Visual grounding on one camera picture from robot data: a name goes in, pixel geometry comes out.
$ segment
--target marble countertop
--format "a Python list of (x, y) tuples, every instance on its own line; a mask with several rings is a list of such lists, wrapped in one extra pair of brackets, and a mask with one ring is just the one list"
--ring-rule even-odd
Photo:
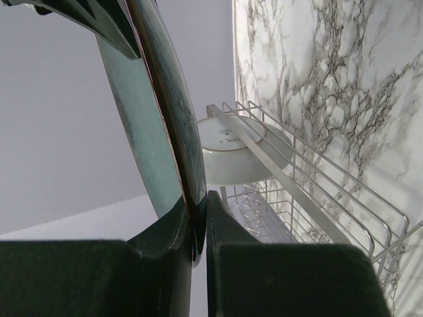
[[(277, 113), (411, 225), (423, 220), (423, 3), (235, 0), (234, 9), (237, 100)], [(422, 238), (407, 242), (387, 288), (395, 316), (423, 316)]]

